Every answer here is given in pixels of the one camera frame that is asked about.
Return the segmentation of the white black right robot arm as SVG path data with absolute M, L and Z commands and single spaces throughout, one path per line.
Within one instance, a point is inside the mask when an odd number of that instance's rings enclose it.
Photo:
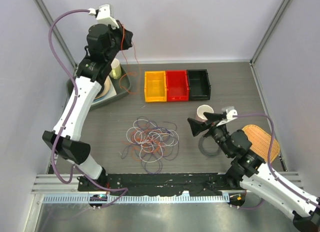
M 211 136 L 227 158 L 232 158 L 226 172 L 226 185 L 233 190 L 241 187 L 258 195 L 284 213 L 300 232 L 320 230 L 320 199 L 290 182 L 272 168 L 271 155 L 264 159 L 252 149 L 243 130 L 230 134 L 227 123 L 240 118 L 233 108 L 223 113 L 204 113 L 206 121 L 188 118 L 193 136 L 205 132 Z

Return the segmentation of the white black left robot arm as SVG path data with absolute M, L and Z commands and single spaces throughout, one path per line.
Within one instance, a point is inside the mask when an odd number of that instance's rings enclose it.
M 85 57 L 78 65 L 76 76 L 71 76 L 73 91 L 59 122 L 52 131 L 44 131 L 42 139 L 51 148 L 50 162 L 55 175 L 64 180 L 55 165 L 55 155 L 69 161 L 84 177 L 89 186 L 100 192 L 107 188 L 106 170 L 91 155 L 91 146 L 81 142 L 81 132 L 91 105 L 112 71 L 112 62 L 119 51 L 132 47 L 133 33 L 119 22 L 116 27 L 95 24 L 88 30 Z

